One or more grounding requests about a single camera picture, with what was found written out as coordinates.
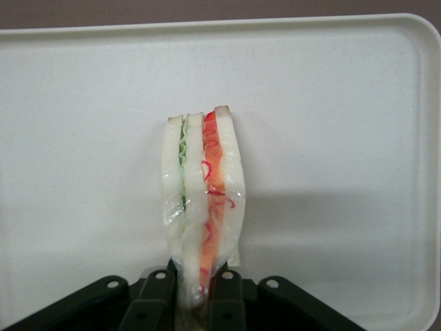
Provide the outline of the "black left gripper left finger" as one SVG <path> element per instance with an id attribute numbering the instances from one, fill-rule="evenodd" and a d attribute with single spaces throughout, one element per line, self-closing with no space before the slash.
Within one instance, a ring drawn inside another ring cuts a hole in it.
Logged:
<path id="1" fill-rule="evenodd" d="M 6 330 L 173 330 L 176 289 L 173 261 L 148 268 L 132 285 L 106 276 Z"/>

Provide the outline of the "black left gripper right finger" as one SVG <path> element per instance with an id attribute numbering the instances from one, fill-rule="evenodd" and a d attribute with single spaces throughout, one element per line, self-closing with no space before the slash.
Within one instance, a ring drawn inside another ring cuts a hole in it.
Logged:
<path id="1" fill-rule="evenodd" d="M 223 267 L 212 279 L 208 330 L 363 330 L 280 276 L 254 283 Z"/>

